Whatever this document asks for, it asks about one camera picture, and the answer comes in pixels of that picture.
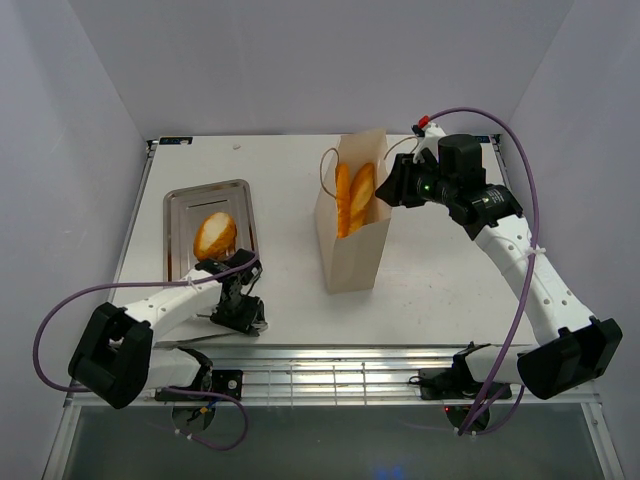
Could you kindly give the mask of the long baguette bread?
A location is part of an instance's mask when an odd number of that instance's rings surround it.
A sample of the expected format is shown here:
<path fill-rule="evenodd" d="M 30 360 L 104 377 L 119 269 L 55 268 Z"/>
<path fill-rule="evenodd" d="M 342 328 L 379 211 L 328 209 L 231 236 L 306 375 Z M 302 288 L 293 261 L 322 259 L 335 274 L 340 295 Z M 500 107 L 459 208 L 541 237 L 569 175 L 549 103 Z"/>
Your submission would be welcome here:
<path fill-rule="evenodd" d="M 349 166 L 338 163 L 335 168 L 337 237 L 345 238 L 350 226 L 350 173 Z"/>
<path fill-rule="evenodd" d="M 366 163 L 356 173 L 350 187 L 349 234 L 353 234 L 365 224 L 374 190 L 375 166 L 373 163 Z"/>

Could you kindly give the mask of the metal tongs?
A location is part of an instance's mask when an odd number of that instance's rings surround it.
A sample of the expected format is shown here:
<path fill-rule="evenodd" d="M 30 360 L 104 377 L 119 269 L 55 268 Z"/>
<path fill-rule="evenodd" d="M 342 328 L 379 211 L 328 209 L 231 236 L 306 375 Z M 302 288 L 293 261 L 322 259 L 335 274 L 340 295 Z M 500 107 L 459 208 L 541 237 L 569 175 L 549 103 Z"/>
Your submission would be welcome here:
<path fill-rule="evenodd" d="M 187 346 L 198 342 L 208 342 L 226 338 L 257 338 L 264 332 L 269 324 L 266 320 L 254 322 L 253 333 L 241 333 L 236 330 L 214 324 L 203 315 L 190 317 L 173 330 L 164 334 L 156 342 L 156 348 L 175 348 Z"/>

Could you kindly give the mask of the beige paper bag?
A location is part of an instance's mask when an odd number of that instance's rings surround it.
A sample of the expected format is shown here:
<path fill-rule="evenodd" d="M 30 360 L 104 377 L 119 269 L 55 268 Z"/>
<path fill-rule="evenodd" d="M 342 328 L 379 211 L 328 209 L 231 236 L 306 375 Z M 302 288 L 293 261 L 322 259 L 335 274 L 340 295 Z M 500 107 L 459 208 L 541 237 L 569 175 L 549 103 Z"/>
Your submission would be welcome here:
<path fill-rule="evenodd" d="M 391 207 L 375 197 L 388 177 L 387 132 L 340 137 L 320 159 L 314 210 L 326 288 L 331 294 L 374 287 L 391 221 Z"/>

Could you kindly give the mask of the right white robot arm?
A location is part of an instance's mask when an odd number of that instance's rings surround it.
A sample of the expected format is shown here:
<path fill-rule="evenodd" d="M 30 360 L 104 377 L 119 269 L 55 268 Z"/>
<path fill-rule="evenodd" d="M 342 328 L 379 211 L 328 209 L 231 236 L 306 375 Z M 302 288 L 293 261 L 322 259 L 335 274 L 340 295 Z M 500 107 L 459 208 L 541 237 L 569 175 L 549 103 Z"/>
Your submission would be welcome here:
<path fill-rule="evenodd" d="M 623 333 L 600 320 L 561 279 L 539 247 L 511 191 L 486 179 L 480 142 L 467 134 L 427 138 L 418 154 L 396 156 L 376 196 L 391 207 L 432 202 L 492 260 L 524 311 L 536 339 L 508 349 L 494 379 L 547 400 L 604 374 Z"/>

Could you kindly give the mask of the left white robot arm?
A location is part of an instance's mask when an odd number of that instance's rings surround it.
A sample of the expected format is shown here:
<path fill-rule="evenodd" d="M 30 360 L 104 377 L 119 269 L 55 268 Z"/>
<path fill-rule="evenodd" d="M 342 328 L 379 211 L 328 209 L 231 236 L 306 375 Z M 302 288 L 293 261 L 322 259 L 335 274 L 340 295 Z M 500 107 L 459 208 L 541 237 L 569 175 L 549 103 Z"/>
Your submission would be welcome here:
<path fill-rule="evenodd" d="M 72 379 L 116 409 L 145 390 L 175 388 L 190 399 L 212 390 L 213 364 L 192 348 L 157 349 L 156 343 L 203 314 L 219 327 L 257 337 L 267 326 L 263 301 L 244 293 L 262 272 L 258 256 L 237 250 L 226 260 L 206 259 L 178 282 L 150 297 L 92 313 L 68 365 Z"/>

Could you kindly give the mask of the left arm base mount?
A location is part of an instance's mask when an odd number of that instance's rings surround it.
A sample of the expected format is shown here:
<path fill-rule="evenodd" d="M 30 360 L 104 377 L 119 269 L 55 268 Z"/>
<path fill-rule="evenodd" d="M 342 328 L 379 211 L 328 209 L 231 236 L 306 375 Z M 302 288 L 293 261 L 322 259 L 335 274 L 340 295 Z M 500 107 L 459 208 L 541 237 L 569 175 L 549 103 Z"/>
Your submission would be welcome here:
<path fill-rule="evenodd" d="M 243 377 L 242 370 L 211 370 L 204 374 L 200 387 L 204 391 L 224 394 L 240 400 L 242 398 Z"/>

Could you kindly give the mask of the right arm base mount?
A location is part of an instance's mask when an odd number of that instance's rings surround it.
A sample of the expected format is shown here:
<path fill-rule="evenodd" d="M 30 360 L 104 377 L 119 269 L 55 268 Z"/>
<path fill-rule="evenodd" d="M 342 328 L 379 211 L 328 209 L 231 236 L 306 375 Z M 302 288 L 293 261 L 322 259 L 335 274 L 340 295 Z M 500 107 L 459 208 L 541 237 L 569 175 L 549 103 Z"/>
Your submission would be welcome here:
<path fill-rule="evenodd" d="M 482 382 L 461 379 L 453 368 L 423 368 L 407 383 L 416 386 L 422 400 L 474 400 Z"/>

